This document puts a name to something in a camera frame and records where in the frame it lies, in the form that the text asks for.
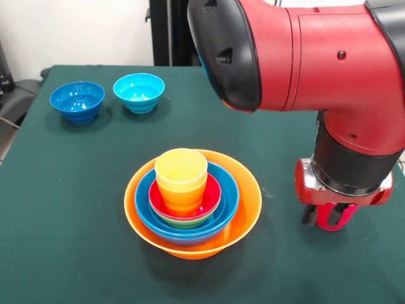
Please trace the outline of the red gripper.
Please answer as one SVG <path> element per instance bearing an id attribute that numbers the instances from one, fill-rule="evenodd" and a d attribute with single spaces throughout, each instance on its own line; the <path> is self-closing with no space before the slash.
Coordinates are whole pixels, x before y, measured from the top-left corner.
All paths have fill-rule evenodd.
<path id="1" fill-rule="evenodd" d="M 315 175 L 312 166 L 312 159 L 300 158 L 297 161 L 295 173 L 295 189 L 299 201 L 307 205 L 302 216 L 302 224 L 314 226 L 317 218 L 316 205 L 325 205 L 327 203 L 336 203 L 330 210 L 327 218 L 327 224 L 335 227 L 339 224 L 343 213 L 349 208 L 350 204 L 358 206 L 377 206 L 383 205 L 391 197 L 394 188 L 394 174 L 391 172 L 379 185 L 376 191 L 368 195 L 342 194 L 329 189 Z"/>

